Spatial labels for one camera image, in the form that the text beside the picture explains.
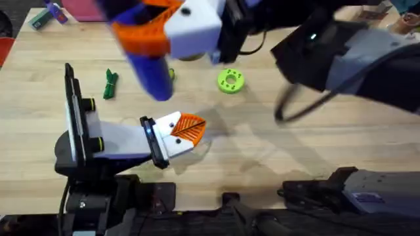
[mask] table surface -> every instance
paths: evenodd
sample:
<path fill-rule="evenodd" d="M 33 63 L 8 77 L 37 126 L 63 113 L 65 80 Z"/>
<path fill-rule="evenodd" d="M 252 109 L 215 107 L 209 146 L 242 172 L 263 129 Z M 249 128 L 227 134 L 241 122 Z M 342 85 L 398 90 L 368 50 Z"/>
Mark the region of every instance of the table surface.
<path fill-rule="evenodd" d="M 28 18 L 40 10 L 32 9 Z M 252 207 L 283 207 L 276 196 L 283 181 L 327 178 L 338 167 L 420 170 L 420 118 L 383 104 L 339 96 L 299 122 L 275 124 L 274 106 L 287 82 L 269 50 L 292 30 L 269 32 L 260 52 L 229 66 L 212 66 L 207 58 L 170 60 L 178 76 L 175 93 L 168 102 L 156 102 L 137 83 L 105 24 L 70 18 L 41 32 L 24 24 L 0 71 L 0 214 L 58 211 L 65 178 L 54 171 L 54 144 L 66 130 L 66 62 L 83 95 L 96 98 L 104 121 L 137 125 L 143 115 L 178 110 L 207 121 L 200 145 L 169 168 L 146 163 L 126 172 L 145 182 L 175 182 L 178 210 L 217 208 L 225 191 L 241 193 Z M 260 35 L 249 37 L 244 50 L 260 42 Z M 245 75 L 238 94 L 216 86 L 227 67 Z M 115 100 L 102 99 L 107 68 L 120 74 Z M 291 109 L 317 97 L 306 90 Z"/>

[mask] wire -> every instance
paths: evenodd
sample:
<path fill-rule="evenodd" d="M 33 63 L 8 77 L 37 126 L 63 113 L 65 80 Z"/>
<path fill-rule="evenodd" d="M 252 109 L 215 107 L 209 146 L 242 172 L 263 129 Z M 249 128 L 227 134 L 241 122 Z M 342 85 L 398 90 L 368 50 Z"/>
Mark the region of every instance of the wire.
<path fill-rule="evenodd" d="M 264 42 L 265 42 L 266 36 L 267 36 L 267 31 L 264 31 L 264 33 L 262 33 L 262 42 L 261 42 L 261 44 L 256 49 L 254 49 L 252 51 L 247 51 L 247 52 L 239 51 L 238 54 L 239 55 L 242 55 L 242 56 L 249 56 L 249 55 L 252 55 L 252 54 L 258 52 L 264 46 Z"/>
<path fill-rule="evenodd" d="M 142 222 L 142 225 L 140 226 L 140 228 L 138 229 L 138 233 L 137 236 L 139 236 L 142 233 L 143 227 L 144 227 L 144 223 L 146 223 L 146 220 L 149 218 L 149 213 L 147 213 L 147 215 L 145 215 L 144 220 Z"/>
<path fill-rule="evenodd" d="M 316 216 L 314 214 L 303 212 L 303 211 L 300 211 L 300 210 L 289 209 L 289 208 L 286 209 L 286 210 L 288 210 L 290 212 L 294 212 L 296 214 L 301 214 L 301 215 L 309 216 L 311 218 L 314 218 L 314 219 L 317 219 L 317 220 L 321 220 L 321 221 L 324 221 L 324 222 L 328 222 L 328 223 L 331 223 L 331 224 L 335 224 L 335 225 L 338 225 L 338 226 L 344 226 L 344 227 L 348 227 L 348 228 L 351 228 L 351 229 L 357 229 L 357 230 L 365 231 L 365 232 L 371 233 L 371 234 L 386 235 L 386 236 L 391 235 L 391 234 L 388 234 L 388 233 L 382 233 L 382 232 L 378 232 L 378 231 L 375 231 L 375 230 L 372 230 L 372 229 L 368 229 L 368 228 L 365 228 L 365 227 L 359 227 L 359 226 L 354 226 L 354 225 L 351 225 L 351 224 L 337 222 L 335 220 L 330 220 L 330 219 L 327 219 L 327 218 L 324 218 L 324 217 L 320 217 L 320 216 Z"/>
<path fill-rule="evenodd" d="M 63 213 L 64 213 L 64 205 L 66 204 L 66 197 L 68 190 L 70 189 L 70 179 L 67 178 L 66 187 L 64 187 L 63 196 L 61 197 L 60 202 L 60 209 L 58 210 L 57 216 L 57 227 L 58 227 L 58 236 L 62 236 L 62 222 L 63 222 Z"/>
<path fill-rule="evenodd" d="M 336 97 L 336 95 L 338 95 L 342 91 L 348 89 L 349 87 L 354 85 L 356 82 L 363 79 L 366 74 L 376 69 L 382 63 L 395 59 L 396 57 L 403 56 L 403 54 L 405 53 L 419 54 L 420 53 L 419 46 L 420 46 L 420 43 L 407 45 L 404 47 L 400 47 L 399 49 L 396 49 L 380 57 L 369 66 L 365 67 L 364 69 L 361 69 L 358 73 L 356 73 L 355 75 L 353 75 L 352 77 L 350 77 L 349 79 L 341 83 L 336 89 L 331 90 L 330 93 L 326 94 L 325 96 L 315 101 L 313 104 L 307 106 L 306 108 L 302 109 L 301 111 L 298 111 L 297 113 L 293 115 L 290 115 L 289 117 L 284 117 L 283 110 L 289 105 L 290 100 L 296 95 L 300 86 L 298 84 L 291 85 L 289 88 L 287 88 L 286 92 L 283 94 L 283 96 L 280 99 L 280 102 L 278 103 L 278 107 L 276 108 L 276 112 L 275 112 L 276 121 L 279 123 L 292 122 L 292 121 L 296 121 L 297 119 L 304 117 L 305 115 L 308 115 L 315 109 L 319 108 L 320 106 L 324 105 L 326 102 Z"/>

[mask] blurry robot arm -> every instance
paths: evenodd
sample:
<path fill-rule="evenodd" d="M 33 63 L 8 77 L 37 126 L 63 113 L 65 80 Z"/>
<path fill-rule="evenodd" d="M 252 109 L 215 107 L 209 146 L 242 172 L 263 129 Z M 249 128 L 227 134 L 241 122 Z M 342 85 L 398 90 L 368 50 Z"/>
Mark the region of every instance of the blurry robot arm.
<path fill-rule="evenodd" d="M 212 63 L 227 64 L 241 55 L 248 35 L 299 26 L 271 52 L 290 83 L 331 91 L 308 111 L 342 93 L 410 112 L 420 107 L 415 78 L 420 74 L 419 40 L 334 20 L 334 12 L 343 6 L 377 5 L 381 0 L 97 2 L 140 83 L 156 100 L 168 100 L 173 93 L 165 55 L 185 58 L 207 53 Z M 292 121 L 308 113 L 283 117 L 283 105 L 293 93 L 283 95 L 277 120 Z"/>

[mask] black mount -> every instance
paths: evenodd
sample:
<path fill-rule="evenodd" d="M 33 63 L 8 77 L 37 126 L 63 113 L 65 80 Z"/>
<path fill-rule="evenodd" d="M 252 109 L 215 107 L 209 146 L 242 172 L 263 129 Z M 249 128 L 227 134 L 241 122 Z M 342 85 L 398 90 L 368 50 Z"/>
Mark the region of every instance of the black mount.
<path fill-rule="evenodd" d="M 347 178 L 356 171 L 356 167 L 341 167 L 328 180 L 285 181 L 277 194 L 285 199 L 288 208 L 327 208 L 336 214 L 359 214 L 360 211 L 343 195 Z"/>
<path fill-rule="evenodd" d="M 95 231 L 104 235 L 120 224 L 128 210 L 162 214 L 175 207 L 174 183 L 140 183 L 137 175 L 119 175 L 99 182 L 76 182 L 70 186 L 64 216 L 64 235 Z"/>
<path fill-rule="evenodd" d="M 239 235 L 266 235 L 266 236 L 314 236 L 303 230 L 292 230 L 280 223 L 277 217 L 269 210 L 252 209 L 240 202 L 237 193 L 223 193 L 223 207 L 231 208 L 239 227 Z"/>

